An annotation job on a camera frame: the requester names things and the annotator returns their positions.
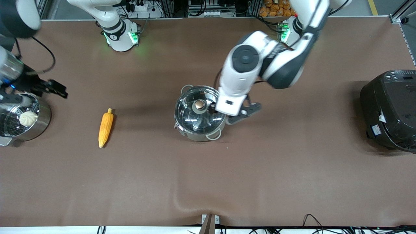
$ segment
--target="corn cob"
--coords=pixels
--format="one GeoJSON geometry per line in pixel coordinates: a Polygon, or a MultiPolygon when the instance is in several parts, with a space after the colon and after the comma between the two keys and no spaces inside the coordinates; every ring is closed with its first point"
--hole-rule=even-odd
{"type": "Polygon", "coordinates": [[[113,124],[114,115],[111,113],[111,109],[108,109],[107,113],[104,113],[101,120],[100,131],[98,134],[98,146],[102,148],[108,140],[110,135],[111,125],[113,124]]]}

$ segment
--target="stainless steel pot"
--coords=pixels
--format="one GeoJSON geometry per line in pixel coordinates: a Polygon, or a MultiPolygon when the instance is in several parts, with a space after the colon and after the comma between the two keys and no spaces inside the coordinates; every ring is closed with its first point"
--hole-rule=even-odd
{"type": "Polygon", "coordinates": [[[41,135],[51,120],[49,105],[30,93],[20,95],[30,98],[30,104],[10,105],[8,108],[0,108],[0,146],[8,146],[15,140],[28,141],[41,135]],[[20,124],[19,117],[26,111],[32,111],[38,115],[35,123],[30,127],[20,124]]]}
{"type": "Polygon", "coordinates": [[[185,85],[181,93],[175,107],[175,128],[194,141],[219,139],[226,115],[215,111],[218,91],[209,86],[185,85]]]}

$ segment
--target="green led light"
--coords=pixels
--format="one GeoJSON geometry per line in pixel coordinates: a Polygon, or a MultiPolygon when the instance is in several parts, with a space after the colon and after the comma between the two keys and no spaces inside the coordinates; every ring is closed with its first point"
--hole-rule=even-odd
{"type": "Polygon", "coordinates": [[[129,37],[130,37],[131,42],[132,42],[133,44],[136,44],[136,43],[138,42],[138,40],[137,40],[137,34],[136,34],[136,33],[130,33],[130,32],[129,32],[129,37]]]}
{"type": "Polygon", "coordinates": [[[287,41],[287,38],[289,37],[289,34],[290,34],[290,29],[289,28],[286,29],[286,31],[284,33],[282,33],[282,41],[283,42],[287,41]]]}
{"type": "Polygon", "coordinates": [[[107,44],[110,44],[110,42],[108,41],[107,35],[104,34],[104,36],[105,36],[105,39],[107,40],[107,44]]]}

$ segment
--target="pot lid knob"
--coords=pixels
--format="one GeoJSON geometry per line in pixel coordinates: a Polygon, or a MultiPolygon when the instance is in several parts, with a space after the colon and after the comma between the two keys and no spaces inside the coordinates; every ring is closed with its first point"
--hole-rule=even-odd
{"type": "Polygon", "coordinates": [[[200,110],[200,109],[204,108],[204,106],[205,106],[204,101],[202,101],[202,100],[195,101],[195,108],[196,109],[200,110]]]}

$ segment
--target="yellow floor stripe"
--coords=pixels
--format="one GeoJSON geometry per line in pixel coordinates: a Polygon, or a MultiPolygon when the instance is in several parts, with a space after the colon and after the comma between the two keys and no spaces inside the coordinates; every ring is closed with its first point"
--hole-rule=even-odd
{"type": "Polygon", "coordinates": [[[371,12],[373,15],[379,15],[377,12],[376,5],[374,4],[374,0],[368,0],[368,4],[370,4],[371,12]]]}

